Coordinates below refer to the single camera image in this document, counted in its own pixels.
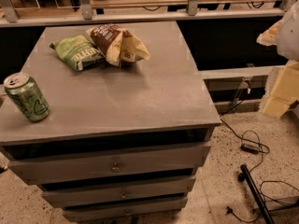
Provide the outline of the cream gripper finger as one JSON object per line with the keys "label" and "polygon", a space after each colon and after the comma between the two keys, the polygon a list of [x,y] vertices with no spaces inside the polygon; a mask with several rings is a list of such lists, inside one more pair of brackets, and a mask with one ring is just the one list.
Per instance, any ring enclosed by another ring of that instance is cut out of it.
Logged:
{"label": "cream gripper finger", "polygon": [[275,46],[277,44],[277,37],[278,37],[278,28],[281,24],[281,21],[277,21],[271,27],[269,27],[266,31],[256,39],[256,42],[263,46]]}
{"label": "cream gripper finger", "polygon": [[298,101],[299,62],[287,62],[283,67],[274,67],[266,82],[262,114],[279,119]]}

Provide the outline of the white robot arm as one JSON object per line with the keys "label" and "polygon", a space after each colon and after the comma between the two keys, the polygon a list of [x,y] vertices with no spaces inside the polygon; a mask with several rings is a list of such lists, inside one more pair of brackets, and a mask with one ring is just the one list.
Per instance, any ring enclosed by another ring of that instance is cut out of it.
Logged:
{"label": "white robot arm", "polygon": [[260,112],[279,119],[299,101],[299,1],[268,30],[260,34],[257,43],[276,46],[278,55],[288,61],[268,75]]}

